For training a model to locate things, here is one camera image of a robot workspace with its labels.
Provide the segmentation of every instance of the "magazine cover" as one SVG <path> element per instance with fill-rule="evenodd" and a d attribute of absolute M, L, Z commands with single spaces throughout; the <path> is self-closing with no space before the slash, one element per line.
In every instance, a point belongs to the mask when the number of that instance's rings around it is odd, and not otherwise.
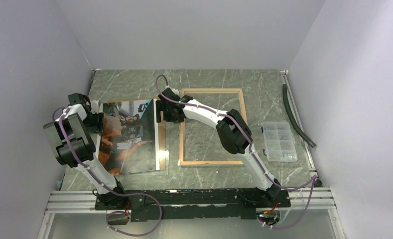
<path fill-rule="evenodd" d="M 165 169 L 159 158 L 156 99 L 103 104 L 104 126 L 98 159 L 113 175 Z"/>

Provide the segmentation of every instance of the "black hose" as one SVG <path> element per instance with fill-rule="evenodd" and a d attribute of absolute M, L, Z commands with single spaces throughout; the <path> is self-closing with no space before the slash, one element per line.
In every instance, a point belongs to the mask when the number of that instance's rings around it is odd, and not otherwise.
<path fill-rule="evenodd" d="M 290 123 L 293 126 L 294 130 L 303 138 L 303 140 L 305 140 L 309 144 L 309 146 L 314 148 L 316 144 L 307 135 L 305 135 L 305 133 L 302 131 L 302 129 L 299 128 L 299 126 L 296 123 L 296 120 L 294 119 L 293 113 L 291 112 L 290 103 L 287 97 L 286 84 L 283 84 L 283 104 L 284 104 L 284 108 L 286 109 L 287 116 L 289 117 Z"/>

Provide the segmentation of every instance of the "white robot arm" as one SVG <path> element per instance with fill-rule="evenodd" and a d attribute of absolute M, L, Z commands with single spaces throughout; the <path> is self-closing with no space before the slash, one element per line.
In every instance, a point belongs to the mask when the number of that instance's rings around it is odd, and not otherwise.
<path fill-rule="evenodd" d="M 211 108 L 209 106 L 199 103 L 197 100 L 190 100 L 188 101 L 188 103 L 197 106 L 186 105 L 183 108 L 183 112 L 186 118 L 200 121 L 206 125 L 209 125 L 212 128 L 216 128 L 218 122 L 224 120 L 224 116 L 221 115 L 227 115 L 227 111 L 221 111 Z M 265 191 L 272 186 L 272 183 L 266 179 L 264 174 L 268 174 L 271 179 L 274 179 L 274 176 L 270 174 L 270 172 L 267 170 L 267 168 L 262 162 L 259 164 L 252 156 L 252 154 L 255 154 L 256 158 L 259 158 L 253 144 L 248 145 L 245 148 L 245 152 L 238 155 L 242 158 L 242 163 L 252 175 L 255 186 Z"/>

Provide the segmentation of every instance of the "gray marble table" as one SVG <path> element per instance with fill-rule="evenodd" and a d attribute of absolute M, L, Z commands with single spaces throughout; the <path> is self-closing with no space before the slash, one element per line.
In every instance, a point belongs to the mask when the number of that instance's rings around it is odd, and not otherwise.
<path fill-rule="evenodd" d="M 288 121 L 282 102 L 282 80 L 277 70 L 102 70 L 97 71 L 89 92 L 91 99 L 107 102 L 158 95 L 154 80 L 164 74 L 170 86 L 182 88 L 242 88 L 248 117 L 248 125 L 256 150 L 270 172 L 284 186 L 299 186 L 310 179 L 306 150 L 300 137 L 293 131 L 298 160 L 292 163 L 269 162 L 262 155 L 264 139 L 260 124 L 263 121 Z M 227 101 L 221 97 L 198 98 L 209 106 L 226 109 Z M 167 170 L 116 176 L 126 189 L 193 189 L 193 188 L 237 188 L 253 187 L 252 177 L 243 166 L 178 166 L 179 124 L 168 123 L 166 144 L 169 151 Z M 209 142 L 212 132 L 201 130 L 193 138 Z M 208 145 L 190 148 L 186 146 L 186 157 L 204 157 Z M 78 171 L 67 168 L 61 190 L 92 190 L 94 186 Z"/>

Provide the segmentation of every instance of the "purple cable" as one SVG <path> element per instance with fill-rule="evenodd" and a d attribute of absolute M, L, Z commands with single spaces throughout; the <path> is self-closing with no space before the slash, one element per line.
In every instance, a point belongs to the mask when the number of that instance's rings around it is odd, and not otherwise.
<path fill-rule="evenodd" d="M 309 207 L 309 203 L 311 202 L 313 191 L 314 191 L 314 183 L 312 182 L 311 191 L 309 192 L 308 202 L 306 202 L 305 209 L 303 210 L 302 214 L 299 216 L 299 218 L 296 221 L 294 221 L 292 224 L 284 226 L 284 227 L 274 227 L 273 226 L 271 229 L 275 229 L 275 230 L 289 229 L 289 228 L 295 226 L 296 224 L 298 224 L 300 222 L 300 220 L 302 220 L 302 218 L 305 216 L 306 212 L 308 211 L 308 207 Z"/>
<path fill-rule="evenodd" d="M 172 102 L 172 103 L 175 103 L 175 104 L 182 104 L 182 105 L 185 105 L 185 106 L 200 107 L 200 108 L 203 108 L 203 109 L 205 109 L 205 110 L 208 110 L 209 112 L 212 112 L 212 113 L 214 113 L 214 114 L 217 113 L 215 110 L 213 110 L 213 109 L 211 109 L 211 108 L 209 108 L 209 107 L 206 107 L 206 106 L 197 106 L 197 105 L 195 105 L 195 104 L 185 103 L 185 102 L 179 102 L 179 101 L 175 101 L 175 100 L 172 100 L 172 99 L 168 98 L 167 96 L 165 96 L 165 95 L 161 92 L 161 90 L 160 90 L 159 87 L 158 87 L 158 80 L 159 80 L 159 78 L 161 78 L 161 77 L 163 77 L 163 78 L 165 79 L 165 82 L 166 82 L 166 84 L 167 84 L 167 86 L 168 86 L 168 81 L 167 81 L 167 78 L 165 77 L 165 75 L 159 75 L 159 76 L 157 76 L 157 78 L 155 79 L 155 87 L 156 87 L 158 93 L 159 93 L 164 99 L 166 99 L 166 100 L 168 100 L 168 101 L 170 101 L 170 102 Z M 249 142 L 249 152 L 252 153 L 252 149 L 251 149 L 252 141 L 250 140 L 249 136 L 243 131 L 242 127 L 236 122 L 236 120 L 235 120 L 233 117 L 231 117 L 230 115 L 227 115 L 227 114 L 218 114 L 218 115 L 229 118 L 229 119 L 235 124 L 235 126 L 239 129 L 239 131 L 242 133 L 242 135 L 245 137 L 245 139 Z M 307 181 L 306 183 L 302 184 L 302 185 L 299 186 L 299 187 L 296 187 L 296 188 L 286 188 L 286 187 L 283 187 L 283 186 L 279 185 L 278 183 L 274 182 L 274 180 L 272 180 L 272 179 L 268 176 L 268 174 L 266 174 L 266 170 L 265 170 L 264 167 L 262 166 L 261 160 L 258 159 L 258 158 L 255 156 L 255 154 L 252 153 L 251 155 L 252 155 L 252 158 L 255 159 L 255 162 L 257 162 L 257 165 L 261 168 L 262 172 L 263 172 L 264 175 L 267 177 L 267 179 L 268 179 L 269 181 L 271 181 L 271 183 L 273 183 L 275 186 L 277 186 L 277 187 L 279 187 L 279 188 L 281 188 L 281 189 L 283 189 L 283 190 L 292 192 L 292 191 L 296 191 L 296 190 L 298 190 L 298 189 L 301 189 L 301 188 L 305 187 L 306 185 L 310 184 L 311 182 L 315 182 L 315 181 L 314 181 L 314 177 L 312 177 L 309 181 Z"/>
<path fill-rule="evenodd" d="M 67 108 L 67 110 L 66 110 L 65 113 L 67 114 L 69 111 L 70 111 L 70 108 Z M 82 161 L 80 161 L 80 159 L 79 159 L 79 157 L 78 157 L 76 151 L 75 151 L 74 148 L 73 148 L 72 143 L 71 143 L 70 140 L 69 140 L 69 136 L 67 135 L 66 130 L 65 130 L 64 127 L 63 127 L 63 119 L 64 119 L 64 118 L 65 118 L 65 115 L 61 115 L 61 117 L 60 117 L 60 119 L 59 119 L 59 122 L 58 122 L 58 125 L 60 126 L 61 133 L 63 134 L 64 139 L 66 140 L 66 143 L 67 143 L 67 145 L 69 146 L 69 149 L 70 149 L 70 151 L 72 152 L 73 157 L 75 158 L 75 160 L 76 160 L 81 166 L 83 166 L 84 168 L 87 169 L 87 171 L 89 172 L 89 174 L 91 175 L 91 177 L 92 177 L 98 184 L 102 185 L 102 182 L 97 178 L 97 176 L 96 176 L 90 169 L 88 169 L 88 165 L 86 165 L 86 164 L 84 164 Z M 158 205 L 158 208 L 159 208 L 159 218 L 158 218 L 157 224 L 156 224 L 151 230 L 149 230 L 149 231 L 146 232 L 146 233 L 142 233 L 142 234 L 130 234 L 130 233 L 127 233 L 127 232 L 123 232 L 123 231 L 121 231 L 121 230 L 118 230 L 118 229 L 114 228 L 113 226 L 111 226 L 111 225 L 109 224 L 109 221 L 108 221 L 108 219 L 110 218 L 110 216 L 113 215 L 113 214 L 119 214 L 119 213 L 122 213 L 122 214 L 125 214 L 125 215 L 128 214 L 127 212 L 122 212 L 122 211 L 115 211 L 115 212 L 112 212 L 112 213 L 110 213 L 110 214 L 107 215 L 107 217 L 106 217 L 106 223 L 107 223 L 107 226 L 108 226 L 107 228 L 110 228 L 111 230 L 113 230 L 113 231 L 115 231 L 115 232 L 124 234 L 124 235 L 126 235 L 126 236 L 130 236 L 130 237 L 142 237 L 142 236 L 146 236 L 146 235 L 152 233 L 153 231 L 155 231 L 155 229 L 157 229 L 157 227 L 158 227 L 159 224 L 161 223 L 162 208 L 161 208 L 161 203 L 159 203 L 159 201 L 158 201 L 155 197 L 153 197 L 153 196 L 151 196 L 151 195 L 149 195 L 149 194 L 145 194 L 145 193 L 120 194 L 120 193 L 117 193 L 117 192 L 113 191 L 112 189 L 110 189 L 110 188 L 107 187 L 106 185 L 102 185 L 102 186 L 103 186 L 105 189 L 107 189 L 109 192 L 111 192 L 112 194 L 114 194 L 114 195 L 116 195 L 116 196 L 119 196 L 119 197 L 131 197 L 131 196 L 146 196 L 146 197 L 149 197 L 149 198 L 151 198 L 152 200 L 155 201 L 155 203 Z"/>
<path fill-rule="evenodd" d="M 57 113 L 57 111 L 59 110 L 64 110 L 66 107 L 58 107 L 56 110 L 54 110 L 54 112 L 52 113 L 52 121 L 55 121 L 55 114 Z"/>

